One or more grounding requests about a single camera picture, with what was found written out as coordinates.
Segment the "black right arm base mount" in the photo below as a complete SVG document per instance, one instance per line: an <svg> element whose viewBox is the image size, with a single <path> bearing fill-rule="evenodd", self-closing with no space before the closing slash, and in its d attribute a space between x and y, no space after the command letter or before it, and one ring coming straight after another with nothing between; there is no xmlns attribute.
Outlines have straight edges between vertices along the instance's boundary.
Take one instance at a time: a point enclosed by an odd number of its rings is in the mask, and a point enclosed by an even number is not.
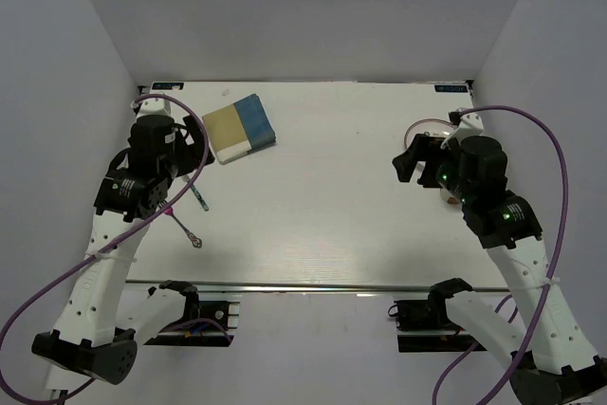
<svg viewBox="0 0 607 405"><path fill-rule="evenodd" d="M485 351L470 334L447 317L446 300L474 288L461 278L433 285L425 299L398 299L388 308L395 322L397 349L410 353Z"/></svg>

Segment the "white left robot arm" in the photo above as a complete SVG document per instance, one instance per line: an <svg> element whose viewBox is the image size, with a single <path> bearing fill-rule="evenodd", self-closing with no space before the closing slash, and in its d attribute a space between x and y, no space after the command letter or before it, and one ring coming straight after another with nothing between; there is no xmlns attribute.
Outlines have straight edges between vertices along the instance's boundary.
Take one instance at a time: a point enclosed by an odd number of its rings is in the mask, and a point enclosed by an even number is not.
<svg viewBox="0 0 607 405"><path fill-rule="evenodd" d="M32 344L33 354L110 384L127 377L141 345L169 326L192 327L201 308L193 285L165 281L132 311L117 314L147 230L140 228L116 246L112 241L156 214L174 180L196 171L209 151L193 116L175 123L167 115L141 115L128 143L110 162L94 201L89 262L53 329L36 335Z"/></svg>

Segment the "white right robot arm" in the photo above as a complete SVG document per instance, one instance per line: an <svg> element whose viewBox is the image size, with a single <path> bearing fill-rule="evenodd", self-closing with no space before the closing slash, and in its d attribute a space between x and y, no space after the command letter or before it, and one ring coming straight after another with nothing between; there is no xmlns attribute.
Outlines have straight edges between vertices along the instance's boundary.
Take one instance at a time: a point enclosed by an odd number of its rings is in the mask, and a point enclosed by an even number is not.
<svg viewBox="0 0 607 405"><path fill-rule="evenodd" d="M462 279L433 285L427 308L437 326L457 325L510 369L522 404L569 404L606 386L606 360L583 335L560 286L548 277L542 227L529 203L507 187L507 157L494 138L418 134L393 160L397 178L440 188L461 205L467 227L505 280L530 337L504 321Z"/></svg>

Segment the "iridescent fork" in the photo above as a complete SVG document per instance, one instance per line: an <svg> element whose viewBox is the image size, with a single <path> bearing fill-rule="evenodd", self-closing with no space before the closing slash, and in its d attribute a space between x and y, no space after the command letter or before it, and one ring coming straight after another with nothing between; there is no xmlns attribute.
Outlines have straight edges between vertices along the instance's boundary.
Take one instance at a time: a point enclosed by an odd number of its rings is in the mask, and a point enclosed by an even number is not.
<svg viewBox="0 0 607 405"><path fill-rule="evenodd" d="M175 215L175 211L172 207L169 207L167 204L164 204L162 206L162 212L172 218L177 223L177 225L183 230L183 232L185 233L185 235L187 236L187 238L195 249L202 248L202 240L184 225L184 223Z"/></svg>

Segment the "blue beige cloth placemat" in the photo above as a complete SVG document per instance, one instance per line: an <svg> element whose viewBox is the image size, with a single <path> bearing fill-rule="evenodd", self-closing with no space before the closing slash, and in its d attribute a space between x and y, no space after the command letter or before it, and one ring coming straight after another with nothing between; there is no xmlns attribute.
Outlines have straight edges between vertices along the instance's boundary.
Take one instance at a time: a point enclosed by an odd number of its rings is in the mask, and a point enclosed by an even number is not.
<svg viewBox="0 0 607 405"><path fill-rule="evenodd" d="M221 164L276 142L275 131L257 94L210 112L202 120L214 155Z"/></svg>

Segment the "white plate red characters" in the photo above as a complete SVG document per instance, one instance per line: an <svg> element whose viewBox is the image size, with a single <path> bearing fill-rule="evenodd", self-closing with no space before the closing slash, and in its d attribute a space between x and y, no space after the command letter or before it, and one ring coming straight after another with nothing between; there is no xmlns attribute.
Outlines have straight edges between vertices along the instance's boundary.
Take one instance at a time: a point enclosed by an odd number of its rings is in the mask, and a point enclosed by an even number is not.
<svg viewBox="0 0 607 405"><path fill-rule="evenodd" d="M432 138L446 138L454 130L454 126L448 121L441 119L423 119L411 124L404 135L403 145L407 150L417 135L423 135Z"/></svg>

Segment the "steel cup wooden base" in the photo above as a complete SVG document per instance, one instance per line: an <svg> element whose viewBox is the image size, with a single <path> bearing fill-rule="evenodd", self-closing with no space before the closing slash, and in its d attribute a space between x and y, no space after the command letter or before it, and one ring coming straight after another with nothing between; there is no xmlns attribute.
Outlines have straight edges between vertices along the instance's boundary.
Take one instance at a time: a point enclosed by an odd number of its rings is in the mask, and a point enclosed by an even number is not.
<svg viewBox="0 0 607 405"><path fill-rule="evenodd" d="M439 190L440 197L442 200L449 205L460 205L460 201L457 197L453 196L447 189L441 188Z"/></svg>

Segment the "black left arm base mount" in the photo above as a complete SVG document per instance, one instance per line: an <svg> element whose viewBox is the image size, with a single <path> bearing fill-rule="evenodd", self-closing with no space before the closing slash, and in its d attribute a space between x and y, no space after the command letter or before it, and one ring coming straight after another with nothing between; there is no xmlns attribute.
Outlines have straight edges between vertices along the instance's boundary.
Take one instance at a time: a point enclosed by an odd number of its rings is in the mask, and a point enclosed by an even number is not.
<svg viewBox="0 0 607 405"><path fill-rule="evenodd" d="M240 315L240 299L223 292L201 293L187 282L166 281L148 288L148 296L173 290L185 296L181 317L170 323L146 345L228 348L235 336Z"/></svg>

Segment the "iridescent teal knife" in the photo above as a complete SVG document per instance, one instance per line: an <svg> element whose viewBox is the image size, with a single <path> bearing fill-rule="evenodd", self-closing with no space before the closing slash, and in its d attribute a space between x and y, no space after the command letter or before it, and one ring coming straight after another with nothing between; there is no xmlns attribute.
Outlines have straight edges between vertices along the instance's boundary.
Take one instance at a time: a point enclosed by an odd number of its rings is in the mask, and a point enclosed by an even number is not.
<svg viewBox="0 0 607 405"><path fill-rule="evenodd" d="M182 176L182 180L187 185L189 185L189 190L193 193L195 199L199 203L199 205L202 208L202 210L205 211L205 212L208 212L210 210L210 207L208 206L206 200L204 199L204 197L202 196L202 194L200 193L200 191L198 191L198 189L196 188L196 186L193 184L192 179L188 175L183 175Z"/></svg>

